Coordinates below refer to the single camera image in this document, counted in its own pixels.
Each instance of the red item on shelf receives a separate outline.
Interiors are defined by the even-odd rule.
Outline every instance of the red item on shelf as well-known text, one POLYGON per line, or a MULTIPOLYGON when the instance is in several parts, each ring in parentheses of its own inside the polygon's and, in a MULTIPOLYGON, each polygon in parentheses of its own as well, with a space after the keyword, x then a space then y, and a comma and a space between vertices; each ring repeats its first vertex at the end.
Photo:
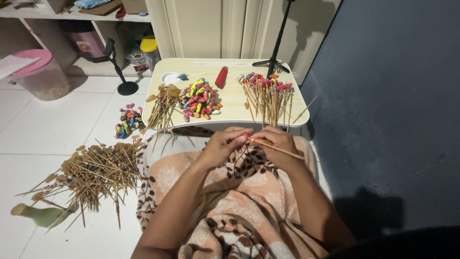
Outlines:
POLYGON ((115 14, 115 18, 120 19, 120 18, 123 18, 125 15, 126 15, 125 7, 123 6, 123 4, 121 4, 120 9, 115 14))
POLYGON ((224 66, 221 70, 219 75, 217 76, 215 85, 220 89, 224 88, 225 79, 227 78, 227 73, 229 72, 228 68, 224 66))

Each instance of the blanket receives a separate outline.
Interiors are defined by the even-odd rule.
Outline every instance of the blanket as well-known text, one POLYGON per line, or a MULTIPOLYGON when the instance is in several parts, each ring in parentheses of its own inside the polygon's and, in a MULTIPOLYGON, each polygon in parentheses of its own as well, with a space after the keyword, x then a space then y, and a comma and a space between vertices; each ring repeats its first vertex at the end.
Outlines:
MULTIPOLYGON (((138 153, 142 175, 137 218, 144 230, 181 174, 205 148, 211 130, 185 127, 175 135, 154 134, 138 153)), ((310 143, 294 137, 314 173, 310 143)), ((207 176, 200 204, 190 219, 180 259, 323 258, 327 256, 300 224, 293 188, 285 172, 259 147, 234 152, 207 176)))

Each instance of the tripod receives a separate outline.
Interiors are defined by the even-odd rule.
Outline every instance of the tripod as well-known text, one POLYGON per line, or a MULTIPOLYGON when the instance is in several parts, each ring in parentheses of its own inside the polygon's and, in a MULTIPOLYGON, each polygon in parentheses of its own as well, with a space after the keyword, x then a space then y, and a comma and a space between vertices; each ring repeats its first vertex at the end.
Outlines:
POLYGON ((286 12, 284 13, 283 22, 281 23, 280 32, 278 34, 278 39, 276 40, 275 49, 273 50, 273 54, 271 58, 269 60, 264 60, 264 61, 253 63, 253 66, 268 65, 267 78, 273 75, 273 70, 275 69, 275 66, 281 68, 284 72, 289 73, 289 69, 281 65, 281 63, 276 59, 276 55, 278 54, 278 49, 280 48, 280 44, 281 44, 281 38, 283 37, 284 26, 286 26, 286 20, 289 14, 289 8, 291 7, 291 3, 294 2, 295 0, 287 0, 287 1, 289 3, 287 4, 288 6, 286 8, 286 12))
POLYGON ((123 81, 123 83, 121 83, 117 88, 118 93, 121 95, 132 95, 133 93, 137 92, 139 86, 135 82, 127 82, 125 80, 125 77, 123 76, 120 67, 116 64, 115 61, 116 53, 114 43, 115 41, 113 39, 107 38, 107 44, 105 45, 104 54, 107 55, 109 57, 109 60, 114 64, 116 73, 120 76, 121 81, 123 81))

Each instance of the pink container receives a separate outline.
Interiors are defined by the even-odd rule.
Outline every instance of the pink container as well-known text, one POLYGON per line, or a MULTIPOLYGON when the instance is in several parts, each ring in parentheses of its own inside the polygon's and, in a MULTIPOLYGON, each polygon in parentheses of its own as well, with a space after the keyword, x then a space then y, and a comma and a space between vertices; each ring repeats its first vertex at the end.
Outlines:
POLYGON ((13 54, 20 58, 41 58, 35 63, 14 72, 11 78, 42 101, 56 100, 70 93, 72 87, 65 74, 44 49, 31 49, 13 54))

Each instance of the green bottle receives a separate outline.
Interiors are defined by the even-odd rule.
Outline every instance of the green bottle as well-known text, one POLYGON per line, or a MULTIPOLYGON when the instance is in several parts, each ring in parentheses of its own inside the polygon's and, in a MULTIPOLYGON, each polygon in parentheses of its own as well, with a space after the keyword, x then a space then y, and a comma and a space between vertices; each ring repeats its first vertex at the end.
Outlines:
POLYGON ((24 203, 19 203, 11 209, 11 215, 31 218, 34 220, 37 226, 44 228, 54 228, 63 222, 72 213, 73 212, 70 210, 65 212, 65 210, 58 208, 37 209, 31 206, 27 206, 24 203))

